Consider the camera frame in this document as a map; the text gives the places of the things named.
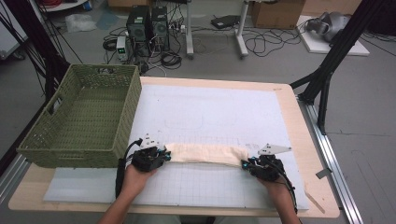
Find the cardboard box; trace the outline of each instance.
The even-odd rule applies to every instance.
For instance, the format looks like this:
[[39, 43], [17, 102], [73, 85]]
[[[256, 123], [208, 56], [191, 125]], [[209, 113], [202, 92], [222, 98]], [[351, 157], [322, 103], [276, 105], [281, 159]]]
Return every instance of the cardboard box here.
[[306, 0], [302, 15], [318, 17], [326, 11], [352, 15], [360, 3], [361, 0]]
[[282, 0], [275, 4], [255, 3], [251, 19], [257, 28], [294, 29], [305, 0]]
[[152, 0], [107, 0], [110, 7], [151, 6]]

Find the floor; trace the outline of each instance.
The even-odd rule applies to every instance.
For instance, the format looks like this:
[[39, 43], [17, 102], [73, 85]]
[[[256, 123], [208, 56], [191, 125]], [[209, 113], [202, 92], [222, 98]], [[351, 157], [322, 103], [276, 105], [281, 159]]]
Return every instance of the floor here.
[[[105, 7], [90, 12], [74, 8], [63, 13], [90, 14], [94, 21], [108, 16]], [[61, 18], [63, 13], [54, 17]], [[102, 29], [64, 33], [64, 37], [84, 63], [103, 63], [103, 37], [125, 22], [125, 19], [117, 18]], [[195, 22], [210, 27], [208, 20], [197, 19]], [[247, 26], [251, 26], [250, 22], [247, 20]], [[396, 54], [395, 42], [370, 41]], [[396, 179], [391, 166], [396, 161], [396, 61], [394, 55], [362, 39], [361, 43], [370, 51], [370, 56], [347, 56], [335, 71], [326, 130], [363, 222], [394, 223]], [[67, 61], [78, 63], [77, 57], [64, 42], [63, 46]], [[189, 60], [185, 46], [182, 46], [182, 65], [177, 70], [165, 70], [167, 77], [291, 83], [315, 71], [326, 56], [308, 53], [304, 44], [299, 43], [285, 45], [264, 58], [250, 53], [240, 60], [236, 42], [230, 33], [194, 33], [194, 46], [200, 53]], [[146, 75], [164, 77], [165, 73], [153, 68]], [[295, 93], [303, 90], [304, 87], [298, 88]], [[43, 102], [44, 97], [29, 60], [8, 58], [0, 61], [0, 156], [8, 150]], [[101, 216], [97, 213], [10, 211], [7, 201], [11, 194], [12, 191], [0, 205], [2, 223], [93, 223]], [[347, 223], [341, 214], [336, 219], [302, 218], [302, 222]], [[182, 219], [187, 223], [204, 223], [203, 217]], [[260, 223], [280, 221], [277, 218], [260, 218]]]

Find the folded cloth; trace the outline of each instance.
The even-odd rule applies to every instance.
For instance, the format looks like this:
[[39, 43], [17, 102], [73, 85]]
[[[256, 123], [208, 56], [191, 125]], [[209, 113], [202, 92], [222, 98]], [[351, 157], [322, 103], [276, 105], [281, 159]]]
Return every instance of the folded cloth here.
[[230, 166], [241, 166], [248, 159], [248, 150], [243, 147], [200, 144], [167, 144], [171, 151], [170, 162], [213, 162]]

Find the white desk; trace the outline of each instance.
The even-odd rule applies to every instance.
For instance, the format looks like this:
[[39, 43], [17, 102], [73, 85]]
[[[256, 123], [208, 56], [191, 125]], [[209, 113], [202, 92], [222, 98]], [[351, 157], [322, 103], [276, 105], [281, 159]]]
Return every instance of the white desk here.
[[[187, 45], [187, 57], [193, 59], [194, 48], [192, 45], [192, 31], [191, 31], [191, 1], [187, 0], [187, 26], [186, 26], [186, 45]], [[242, 37], [244, 31], [245, 18], [248, 13], [248, 2], [255, 0], [244, 0], [242, 4], [241, 20], [239, 22], [239, 29], [235, 30], [235, 37], [238, 42], [238, 46], [241, 50], [241, 59], [248, 56], [248, 49], [245, 45], [245, 40]]]
[[[340, 211], [335, 201], [327, 177], [318, 179], [316, 173], [322, 170], [318, 153], [305, 124], [300, 107], [291, 87], [287, 84], [253, 83], [237, 81], [216, 81], [181, 78], [141, 77], [143, 85], [207, 87], [238, 90], [273, 91], [279, 101], [282, 116], [290, 142], [294, 148], [304, 190], [309, 199], [309, 210], [299, 213], [299, 217], [338, 217]], [[44, 195], [55, 170], [32, 165], [9, 201], [13, 210], [30, 211], [79, 211], [104, 212], [108, 203], [49, 203]], [[191, 206], [132, 205], [130, 213], [179, 214], [199, 216], [255, 216], [277, 217], [277, 212], [262, 209], [236, 209]]]
[[[308, 20], [312, 19], [312, 17], [309, 16], [300, 16], [300, 19], [297, 21], [297, 25], [302, 24], [303, 22], [306, 22]], [[303, 40], [306, 49], [310, 53], [322, 53], [322, 54], [327, 54], [330, 51], [329, 43], [326, 42], [321, 35], [317, 35], [314, 31], [312, 32], [302, 32], [300, 29], [298, 29], [298, 32], [300, 33], [300, 37]], [[361, 44], [361, 42], [356, 41], [355, 46], [350, 49], [349, 53], [347, 55], [354, 55], [354, 56], [369, 56], [370, 52]]]

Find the table leg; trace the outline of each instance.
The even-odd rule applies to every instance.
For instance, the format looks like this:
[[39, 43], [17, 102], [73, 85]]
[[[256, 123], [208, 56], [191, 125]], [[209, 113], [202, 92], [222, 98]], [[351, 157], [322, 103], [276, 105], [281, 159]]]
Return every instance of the table leg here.
[[187, 48], [187, 57], [189, 59], [193, 59], [194, 47], [192, 45], [192, 32], [191, 32], [191, 0], [187, 0], [186, 48]]
[[239, 48], [241, 49], [241, 59], [248, 56], [248, 50], [245, 45], [244, 38], [242, 37], [242, 32], [244, 31], [245, 18], [248, 12], [248, 0], [244, 0], [241, 12], [241, 21], [239, 22], [239, 29], [235, 30], [236, 40], [238, 42]]

